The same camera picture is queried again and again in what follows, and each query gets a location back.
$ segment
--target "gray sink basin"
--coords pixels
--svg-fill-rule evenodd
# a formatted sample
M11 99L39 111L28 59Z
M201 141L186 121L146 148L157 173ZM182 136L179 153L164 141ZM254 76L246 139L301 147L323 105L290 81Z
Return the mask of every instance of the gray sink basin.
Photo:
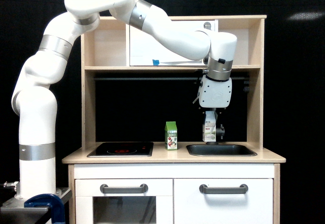
M187 145L188 153L195 156L255 156L254 151L237 144L191 144Z

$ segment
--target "black induction hob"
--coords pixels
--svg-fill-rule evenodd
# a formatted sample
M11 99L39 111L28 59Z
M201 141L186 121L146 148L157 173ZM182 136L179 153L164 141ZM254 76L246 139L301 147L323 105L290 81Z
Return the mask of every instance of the black induction hob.
M152 142L107 142L97 147L87 157L151 156Z

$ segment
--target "juice carton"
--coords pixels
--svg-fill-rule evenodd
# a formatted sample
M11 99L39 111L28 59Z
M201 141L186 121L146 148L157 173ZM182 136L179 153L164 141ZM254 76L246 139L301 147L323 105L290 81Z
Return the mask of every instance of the juice carton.
M203 123L203 141L216 141L216 116L214 111L205 112L205 120Z
M165 149L177 150L177 127L176 122L167 121L165 126Z

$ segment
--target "white robotic arm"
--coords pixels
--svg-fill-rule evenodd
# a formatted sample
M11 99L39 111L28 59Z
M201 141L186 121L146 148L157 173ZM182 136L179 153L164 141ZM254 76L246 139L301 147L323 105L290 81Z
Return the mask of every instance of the white robotic arm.
M46 27L38 52L24 64L13 96L13 110L20 115L20 194L28 199L55 193L56 99L48 90L64 74L73 43L99 24L99 12L150 35L169 50L188 59L209 54L208 74L199 89L203 107L226 107L231 96L230 72L237 38L207 29L175 29L165 11L143 0L64 0L67 11Z

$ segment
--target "wooden play kitchen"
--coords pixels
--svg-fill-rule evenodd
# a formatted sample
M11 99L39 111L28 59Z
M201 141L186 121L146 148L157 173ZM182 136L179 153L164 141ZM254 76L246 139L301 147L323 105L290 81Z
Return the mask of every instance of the wooden play kitchen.
M102 17L99 27L81 38L81 148L62 160L69 164L73 192L70 223L279 223L280 163L285 158L263 147L266 16L171 19L217 20L219 31L237 36L232 74L249 74L247 141L226 144L244 145L257 155L195 156L186 146L204 142L177 142L178 150L154 142L150 157L87 157L101 145L95 140L96 74L193 73L206 68L130 66L130 39L136 37L128 25Z

